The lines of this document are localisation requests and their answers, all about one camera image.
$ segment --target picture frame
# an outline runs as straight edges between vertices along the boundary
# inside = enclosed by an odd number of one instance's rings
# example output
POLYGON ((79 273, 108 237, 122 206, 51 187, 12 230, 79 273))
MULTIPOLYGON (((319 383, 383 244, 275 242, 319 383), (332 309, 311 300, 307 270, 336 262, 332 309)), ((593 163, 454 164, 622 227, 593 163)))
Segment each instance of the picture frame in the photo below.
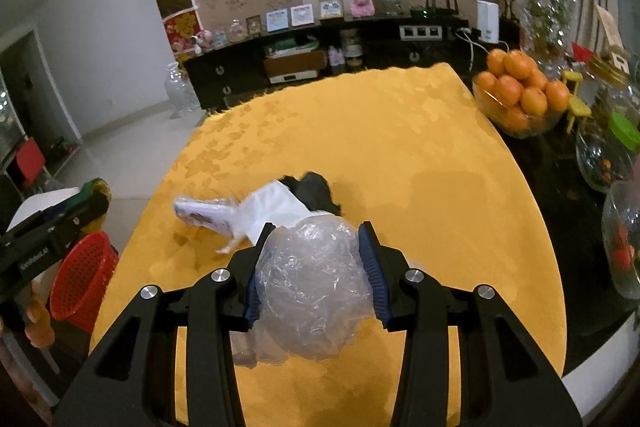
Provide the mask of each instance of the picture frame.
POLYGON ((307 24, 313 24, 316 21, 314 19, 314 6, 312 4, 292 6, 290 11, 292 26, 305 26, 307 24))
POLYGON ((266 14, 267 32, 286 30, 289 27, 289 11, 286 8, 274 10, 266 14))
POLYGON ((262 35, 262 20, 259 15, 246 18, 246 30, 252 38, 262 35))
POLYGON ((320 0, 321 19, 342 19, 344 17, 344 3, 342 0, 320 0))

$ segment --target stuffed toy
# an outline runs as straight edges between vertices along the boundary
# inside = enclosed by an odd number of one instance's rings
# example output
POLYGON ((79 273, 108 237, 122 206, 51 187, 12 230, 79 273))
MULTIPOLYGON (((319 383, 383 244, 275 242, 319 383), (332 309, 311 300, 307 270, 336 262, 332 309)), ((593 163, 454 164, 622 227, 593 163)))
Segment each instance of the stuffed toy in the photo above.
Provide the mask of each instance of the stuffed toy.
POLYGON ((351 14, 354 17, 371 17, 375 13, 372 0, 353 0, 351 3, 351 14))

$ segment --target brown box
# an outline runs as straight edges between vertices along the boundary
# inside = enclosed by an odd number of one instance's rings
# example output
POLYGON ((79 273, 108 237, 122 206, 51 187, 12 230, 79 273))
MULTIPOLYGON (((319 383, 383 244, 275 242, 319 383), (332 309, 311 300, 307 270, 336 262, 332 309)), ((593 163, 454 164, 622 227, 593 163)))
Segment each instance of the brown box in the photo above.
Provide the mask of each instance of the brown box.
POLYGON ((264 59, 264 70, 269 78, 301 73, 302 71, 324 70, 325 67, 326 53, 324 50, 264 59))

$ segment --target red plastic basket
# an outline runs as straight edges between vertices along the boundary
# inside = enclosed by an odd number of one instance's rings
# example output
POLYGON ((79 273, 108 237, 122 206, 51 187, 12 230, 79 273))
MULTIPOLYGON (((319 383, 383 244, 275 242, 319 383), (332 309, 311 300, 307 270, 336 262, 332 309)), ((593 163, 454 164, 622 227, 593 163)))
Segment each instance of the red plastic basket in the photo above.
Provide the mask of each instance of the red plastic basket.
POLYGON ((53 281, 51 316, 92 333, 117 263, 118 256, 104 232, 82 238, 65 257, 53 281))

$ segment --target baseboard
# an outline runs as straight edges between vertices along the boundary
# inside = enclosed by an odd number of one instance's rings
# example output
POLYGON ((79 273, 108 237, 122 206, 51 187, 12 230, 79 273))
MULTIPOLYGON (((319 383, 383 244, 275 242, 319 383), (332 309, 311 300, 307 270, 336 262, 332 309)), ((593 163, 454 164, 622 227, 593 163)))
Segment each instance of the baseboard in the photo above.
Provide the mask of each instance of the baseboard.
POLYGON ((148 118, 153 116, 159 112, 166 111, 167 109, 171 109, 171 102, 168 100, 164 100, 164 102, 155 103, 154 105, 150 105, 148 107, 143 107, 137 111, 129 113, 122 118, 118 118, 102 127, 98 127, 98 129, 94 129, 82 135, 82 141, 87 142, 89 140, 93 140, 108 134, 110 132, 118 130, 120 127, 125 125, 129 125, 130 123, 134 123, 135 121, 141 120, 143 118, 148 118))

